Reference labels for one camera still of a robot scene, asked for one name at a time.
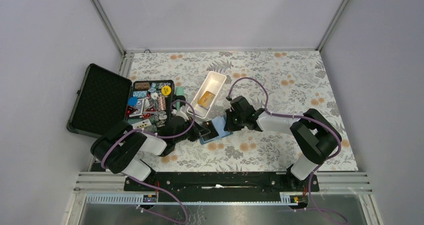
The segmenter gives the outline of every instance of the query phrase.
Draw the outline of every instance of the foam padding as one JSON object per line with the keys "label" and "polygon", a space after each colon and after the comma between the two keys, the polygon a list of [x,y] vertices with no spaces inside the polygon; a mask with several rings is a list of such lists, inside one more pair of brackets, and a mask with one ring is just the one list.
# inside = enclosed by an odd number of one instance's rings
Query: foam padding
{"label": "foam padding", "polygon": [[125,118],[132,82],[97,65],[90,66],[70,124],[82,134],[103,135]]}

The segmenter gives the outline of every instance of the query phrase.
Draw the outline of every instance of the floral pattern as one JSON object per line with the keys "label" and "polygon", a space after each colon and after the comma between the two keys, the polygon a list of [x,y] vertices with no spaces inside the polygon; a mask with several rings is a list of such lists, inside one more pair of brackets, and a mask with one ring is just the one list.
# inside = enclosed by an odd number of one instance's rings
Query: floral pattern
{"label": "floral pattern", "polygon": [[[255,78],[269,94],[270,111],[300,114],[315,108],[341,134],[341,153],[326,161],[320,171],[358,170],[318,51],[136,53],[129,78],[132,81],[172,79],[176,86],[184,87],[190,102],[209,71],[224,74],[227,80],[208,119],[223,115],[230,107],[225,97],[236,79]],[[233,96],[238,95],[250,99],[256,109],[265,104],[260,87],[250,80],[235,85]],[[285,171],[300,155],[302,152],[293,136],[246,128],[205,145],[199,141],[180,142],[166,157],[138,154],[161,172]]]}

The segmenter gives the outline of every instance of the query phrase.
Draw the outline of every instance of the blue cloth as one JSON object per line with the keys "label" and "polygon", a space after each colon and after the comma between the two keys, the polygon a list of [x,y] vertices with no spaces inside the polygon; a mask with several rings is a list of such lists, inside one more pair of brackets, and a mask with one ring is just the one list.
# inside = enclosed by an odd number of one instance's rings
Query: blue cloth
{"label": "blue cloth", "polygon": [[215,128],[216,132],[218,133],[218,136],[209,139],[209,140],[203,140],[203,137],[200,138],[200,144],[207,144],[212,141],[220,140],[222,138],[225,138],[227,136],[230,136],[233,134],[233,132],[224,131],[225,124],[227,122],[227,117],[225,115],[223,116],[217,116],[214,119],[211,120],[213,127]]}

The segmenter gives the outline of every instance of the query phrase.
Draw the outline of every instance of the green item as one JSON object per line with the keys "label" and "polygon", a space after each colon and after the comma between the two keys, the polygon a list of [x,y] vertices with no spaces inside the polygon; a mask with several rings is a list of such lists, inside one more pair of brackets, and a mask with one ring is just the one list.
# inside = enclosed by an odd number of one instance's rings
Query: green item
{"label": "green item", "polygon": [[[175,96],[184,96],[184,88],[182,86],[177,86],[175,89]],[[180,102],[176,103],[176,110],[180,110]]]}

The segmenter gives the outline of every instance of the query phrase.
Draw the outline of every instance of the metal frame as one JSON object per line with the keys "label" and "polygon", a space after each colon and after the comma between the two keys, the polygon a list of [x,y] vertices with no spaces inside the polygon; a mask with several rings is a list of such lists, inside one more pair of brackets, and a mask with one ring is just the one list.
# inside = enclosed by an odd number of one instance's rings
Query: metal frame
{"label": "metal frame", "polygon": [[337,22],[339,21],[340,16],[345,11],[346,6],[348,5],[350,0],[341,0],[340,5],[338,6],[337,11],[335,11],[334,16],[331,19],[330,24],[328,25],[327,30],[324,33],[324,36],[322,36],[321,41],[319,41],[318,46],[316,46],[317,51],[321,52],[324,48],[324,45],[326,44],[328,38],[330,37],[331,33],[334,30],[334,27],[336,26]]}
{"label": "metal frame", "polygon": [[119,51],[121,56],[124,56],[125,55],[125,48],[122,45],[121,40],[120,40],[117,32],[115,31],[114,27],[112,26],[111,21],[109,20],[108,16],[106,15],[106,12],[102,7],[102,4],[100,3],[99,0],[91,0],[91,2],[94,5],[96,12],[100,16],[100,19],[101,19],[104,27],[106,28],[107,32],[109,33],[113,44],[115,44],[116,49]]}
{"label": "metal frame", "polygon": [[117,73],[124,78],[128,78],[130,74],[131,65],[133,64],[134,53],[126,52],[124,56],[122,56],[122,61],[119,65]]}
{"label": "metal frame", "polygon": [[[93,3],[94,8],[96,9],[98,15],[100,16],[101,21],[104,24],[104,27],[106,28],[107,32],[109,33],[113,43],[116,46],[116,49],[118,49],[119,53],[122,56],[125,56],[127,53],[143,53],[145,50],[148,50],[149,48],[144,49],[136,49],[136,50],[126,50],[123,46],[117,32],[112,26],[111,21],[109,20],[108,16],[106,15],[105,10],[102,7],[102,4],[99,0],[91,0]],[[321,40],[319,41],[318,45],[315,48],[293,48],[293,49],[284,49],[285,51],[319,51],[321,52],[326,41],[328,40],[330,34],[333,32],[335,25],[337,24],[340,16],[342,15],[343,11],[345,10],[346,5],[349,3],[350,0],[341,0],[340,5],[338,6],[334,16],[332,17],[327,29],[324,32],[324,35],[322,36]],[[163,52],[223,52],[223,51],[242,51],[242,52],[252,52],[252,51],[281,51],[282,49],[278,48],[268,48],[268,49],[256,49],[256,48],[248,48],[248,49],[174,49],[174,50],[166,50],[166,49],[160,49],[160,50],[154,50],[152,52],[155,53],[163,53]]]}
{"label": "metal frame", "polygon": [[[382,225],[380,212],[377,209],[374,193],[371,189],[368,176],[365,172],[334,171],[317,172],[320,192],[312,194],[322,195],[356,195],[362,206],[368,225]],[[140,195],[151,192],[124,191],[125,176],[111,172],[80,172],[72,194],[72,208],[68,212],[67,225],[78,225],[84,215],[84,206],[87,203],[101,204],[128,204],[137,203]],[[299,195],[296,192],[280,192],[283,202],[185,202],[186,205],[229,205],[229,206],[276,206],[290,205],[285,199],[290,195]],[[158,202],[158,205],[178,205],[176,202]]]}

